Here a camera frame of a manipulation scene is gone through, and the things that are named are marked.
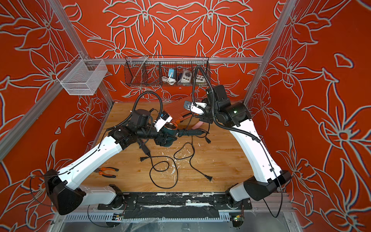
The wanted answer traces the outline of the dark green hair dryer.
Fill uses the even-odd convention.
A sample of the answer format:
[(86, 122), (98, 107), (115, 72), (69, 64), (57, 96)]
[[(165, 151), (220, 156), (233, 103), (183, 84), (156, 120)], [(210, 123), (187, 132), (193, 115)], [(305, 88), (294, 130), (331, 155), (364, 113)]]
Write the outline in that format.
[(195, 129), (195, 130), (188, 130), (188, 129), (178, 129), (178, 127), (174, 123), (166, 123), (163, 128), (161, 128), (166, 134), (167, 140), (165, 145), (158, 145), (161, 147), (171, 147), (173, 143), (180, 137), (183, 136), (201, 136), (206, 134), (205, 131), (202, 129)]

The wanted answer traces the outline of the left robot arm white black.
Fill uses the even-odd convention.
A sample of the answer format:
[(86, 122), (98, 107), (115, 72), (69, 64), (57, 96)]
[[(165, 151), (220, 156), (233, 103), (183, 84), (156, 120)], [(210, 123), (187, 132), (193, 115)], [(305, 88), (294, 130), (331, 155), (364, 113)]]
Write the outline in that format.
[(49, 170), (44, 175), (46, 194), (60, 215), (67, 215), (83, 205), (102, 204), (119, 209), (125, 198), (119, 187), (83, 186), (84, 180), (111, 157), (124, 151), (138, 139), (157, 136), (162, 127), (172, 120), (159, 101), (158, 116), (149, 123), (151, 112), (135, 106), (129, 116), (116, 126), (108, 128), (108, 135), (101, 142), (73, 163), (59, 171)]

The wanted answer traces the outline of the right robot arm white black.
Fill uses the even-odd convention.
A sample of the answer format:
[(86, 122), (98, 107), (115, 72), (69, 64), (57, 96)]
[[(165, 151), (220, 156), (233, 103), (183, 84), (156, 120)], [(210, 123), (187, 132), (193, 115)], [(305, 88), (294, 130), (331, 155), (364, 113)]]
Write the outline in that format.
[(249, 198), (264, 200), (277, 189), (282, 190), (283, 185), (291, 180), (291, 173), (282, 170), (274, 161), (256, 131), (249, 110), (241, 102), (231, 103), (225, 87), (213, 86), (200, 65), (194, 70), (194, 74), (199, 73), (208, 86), (207, 98), (201, 103), (192, 98), (190, 111), (201, 120), (228, 130), (237, 140), (253, 170), (253, 177), (226, 190), (227, 205), (234, 208)]

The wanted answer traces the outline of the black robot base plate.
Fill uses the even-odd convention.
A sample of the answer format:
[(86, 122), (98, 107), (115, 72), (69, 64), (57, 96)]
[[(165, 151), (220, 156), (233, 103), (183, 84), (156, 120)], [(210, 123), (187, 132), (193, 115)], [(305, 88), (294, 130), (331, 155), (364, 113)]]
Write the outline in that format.
[(251, 200), (232, 203), (223, 192), (126, 192), (119, 208), (99, 204), (99, 211), (122, 213), (124, 219), (230, 220), (252, 209)]

